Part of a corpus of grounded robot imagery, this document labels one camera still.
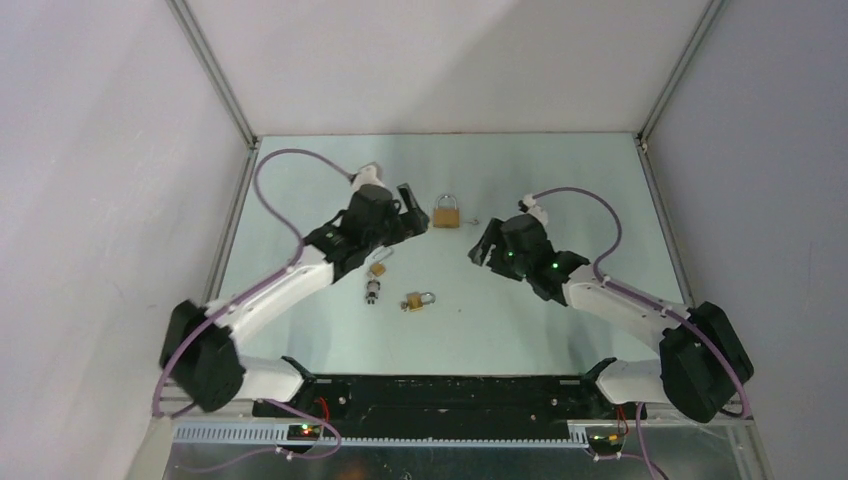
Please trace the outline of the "large brass padlock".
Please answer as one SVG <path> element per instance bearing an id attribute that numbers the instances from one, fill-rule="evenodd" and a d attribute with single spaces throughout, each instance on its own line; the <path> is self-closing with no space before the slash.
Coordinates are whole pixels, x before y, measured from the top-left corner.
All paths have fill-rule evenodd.
<path id="1" fill-rule="evenodd" d="M 434 204 L 432 224 L 434 228 L 456 229 L 461 226 L 458 201 L 452 194 L 439 196 Z"/>

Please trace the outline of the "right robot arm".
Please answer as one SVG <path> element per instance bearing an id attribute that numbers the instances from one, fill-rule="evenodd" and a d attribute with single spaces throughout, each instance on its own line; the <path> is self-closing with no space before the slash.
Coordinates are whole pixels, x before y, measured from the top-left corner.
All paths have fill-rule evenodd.
<path id="1" fill-rule="evenodd" d="M 625 403 L 673 406 L 708 423 L 755 372 L 727 314 L 652 297 L 604 275 L 589 259 L 557 251 L 542 222 L 530 214 L 493 218 L 468 253 L 470 261 L 526 282 L 544 301 L 592 314 L 628 333 L 656 354 L 654 360 L 605 360 L 581 392 L 585 411 L 606 418 Z"/>

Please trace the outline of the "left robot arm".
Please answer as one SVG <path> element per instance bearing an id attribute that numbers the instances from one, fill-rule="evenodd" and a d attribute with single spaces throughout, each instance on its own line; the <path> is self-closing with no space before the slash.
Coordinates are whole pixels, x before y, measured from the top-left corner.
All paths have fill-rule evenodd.
<path id="1" fill-rule="evenodd" d="M 360 186 L 346 209 L 306 236 L 289 265 L 230 300 L 179 303 L 160 353 L 161 379 L 174 381 L 191 406 L 205 413 L 235 399 L 270 399 L 292 416 L 308 414 L 316 403 L 309 372 L 289 357 L 243 355 L 240 346 L 300 301 L 362 267 L 375 250 L 419 236 L 428 224 L 408 184 L 395 192 Z"/>

